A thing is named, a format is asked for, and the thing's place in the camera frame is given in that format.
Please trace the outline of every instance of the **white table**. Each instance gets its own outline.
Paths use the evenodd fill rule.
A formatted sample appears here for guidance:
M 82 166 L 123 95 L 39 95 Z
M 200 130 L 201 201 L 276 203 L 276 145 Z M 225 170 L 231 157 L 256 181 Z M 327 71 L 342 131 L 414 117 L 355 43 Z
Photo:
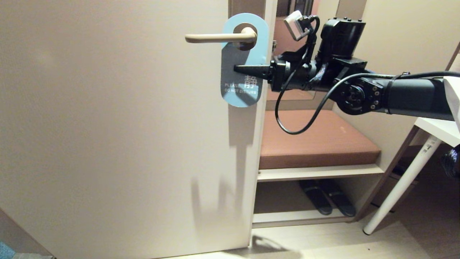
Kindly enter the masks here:
M 415 177 L 417 177 L 420 170 L 422 170 L 427 161 L 434 154 L 441 142 L 445 142 L 452 147 L 456 147 L 460 144 L 460 132 L 453 121 L 417 118 L 415 126 L 428 132 L 430 136 L 406 172 L 385 199 L 382 206 L 380 206 L 369 223 L 364 227 L 363 231 L 367 235 L 372 234 L 375 228 L 396 204 Z

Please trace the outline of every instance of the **brown cushion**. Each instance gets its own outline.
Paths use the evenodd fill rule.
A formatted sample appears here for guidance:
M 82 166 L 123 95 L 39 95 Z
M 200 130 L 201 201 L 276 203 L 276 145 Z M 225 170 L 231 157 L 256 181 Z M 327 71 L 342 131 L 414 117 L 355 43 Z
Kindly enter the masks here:
M 314 111 L 279 111 L 289 130 L 299 130 Z M 321 111 L 300 135 L 285 133 L 274 111 L 265 112 L 260 169 L 363 165 L 375 163 L 380 149 L 333 111 Z

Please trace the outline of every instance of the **floor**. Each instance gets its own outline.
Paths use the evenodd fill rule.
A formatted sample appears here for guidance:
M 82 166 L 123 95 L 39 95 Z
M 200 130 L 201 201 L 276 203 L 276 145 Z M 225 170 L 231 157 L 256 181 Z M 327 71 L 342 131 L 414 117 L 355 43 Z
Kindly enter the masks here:
M 362 232 L 376 208 L 354 223 L 254 229 L 248 248 L 176 259 L 459 259 L 459 183 L 433 157 L 402 207 L 372 235 Z

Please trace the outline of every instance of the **wall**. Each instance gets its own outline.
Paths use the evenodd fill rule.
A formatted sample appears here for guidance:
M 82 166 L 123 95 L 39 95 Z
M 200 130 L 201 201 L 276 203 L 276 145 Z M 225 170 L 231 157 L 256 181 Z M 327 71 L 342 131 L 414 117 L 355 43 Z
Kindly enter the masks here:
M 368 60 L 368 68 L 398 74 L 444 70 L 460 40 L 460 1 L 368 1 L 363 20 L 367 23 L 355 57 Z M 420 14 L 430 14 L 422 19 Z M 371 113 L 349 116 L 333 110 L 370 140 L 388 152 L 379 164 L 386 168 L 416 118 Z
M 362 18 L 367 0 L 340 0 L 337 17 L 348 17 L 354 20 Z
M 449 71 L 456 71 L 460 72 L 460 54 L 458 52 L 460 48 L 460 43 L 458 44 L 457 49 L 454 51 L 454 54 L 452 55 L 452 58 L 447 65 L 447 70 Z M 419 132 L 417 132 L 417 135 L 415 135 L 414 139 L 410 143 L 411 146 L 421 146 L 425 143 L 425 141 L 428 139 L 429 134 L 425 132 L 424 130 L 420 129 Z

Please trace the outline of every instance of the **black slipper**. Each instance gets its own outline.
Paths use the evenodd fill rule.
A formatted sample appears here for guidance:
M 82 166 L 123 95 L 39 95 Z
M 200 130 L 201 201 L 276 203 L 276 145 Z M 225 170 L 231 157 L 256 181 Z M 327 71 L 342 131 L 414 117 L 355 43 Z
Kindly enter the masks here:
M 342 192 L 338 184 L 332 179 L 319 180 L 319 186 L 323 192 L 332 200 L 332 202 L 339 208 L 340 212 L 347 217 L 354 217 L 356 209 Z
M 326 199 L 315 180 L 300 180 L 299 184 L 319 213 L 323 215 L 332 213 L 332 206 L 329 204 L 329 201 Z

